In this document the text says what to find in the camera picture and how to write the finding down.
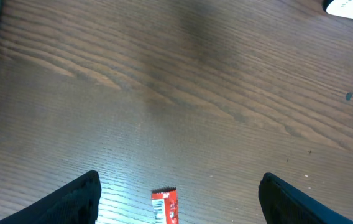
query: barcode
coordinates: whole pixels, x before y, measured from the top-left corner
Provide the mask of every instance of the barcode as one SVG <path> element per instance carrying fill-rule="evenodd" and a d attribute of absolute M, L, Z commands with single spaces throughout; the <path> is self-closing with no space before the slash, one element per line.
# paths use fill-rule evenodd
<path fill-rule="evenodd" d="M 152 200 L 154 214 L 156 217 L 155 224 L 167 224 L 165 220 L 165 207 L 164 207 L 164 199 L 156 199 Z"/>

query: red candy wrapper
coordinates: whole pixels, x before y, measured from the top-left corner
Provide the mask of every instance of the red candy wrapper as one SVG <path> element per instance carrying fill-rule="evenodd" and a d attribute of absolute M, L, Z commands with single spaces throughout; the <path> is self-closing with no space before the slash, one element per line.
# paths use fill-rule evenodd
<path fill-rule="evenodd" d="M 156 224 L 178 224 L 178 194 L 176 187 L 152 191 Z"/>

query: wooden table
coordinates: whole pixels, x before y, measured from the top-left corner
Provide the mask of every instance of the wooden table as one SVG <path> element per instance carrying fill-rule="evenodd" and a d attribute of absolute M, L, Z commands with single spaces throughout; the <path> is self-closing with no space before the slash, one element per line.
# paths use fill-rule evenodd
<path fill-rule="evenodd" d="M 86 171 L 98 223 L 264 223 L 265 172 L 353 219 L 353 20 L 320 0 L 5 0 L 0 219 Z"/>

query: table surface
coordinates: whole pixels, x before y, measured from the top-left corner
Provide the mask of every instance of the table surface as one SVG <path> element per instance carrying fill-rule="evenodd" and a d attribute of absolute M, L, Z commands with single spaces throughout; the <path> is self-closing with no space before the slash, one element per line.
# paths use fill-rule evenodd
<path fill-rule="evenodd" d="M 98 223 L 264 223 L 265 172 L 353 219 L 353 20 L 320 0 L 4 0 L 0 219 L 89 170 Z"/>

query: small blue spot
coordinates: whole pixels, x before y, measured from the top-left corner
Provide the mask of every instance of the small blue spot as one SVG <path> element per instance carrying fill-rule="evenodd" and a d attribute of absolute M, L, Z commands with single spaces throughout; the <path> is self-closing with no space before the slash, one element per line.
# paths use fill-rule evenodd
<path fill-rule="evenodd" d="M 353 96 L 353 93 L 346 93 L 345 99 L 346 99 L 347 101 L 349 101 L 349 100 L 351 100 L 352 96 Z"/>

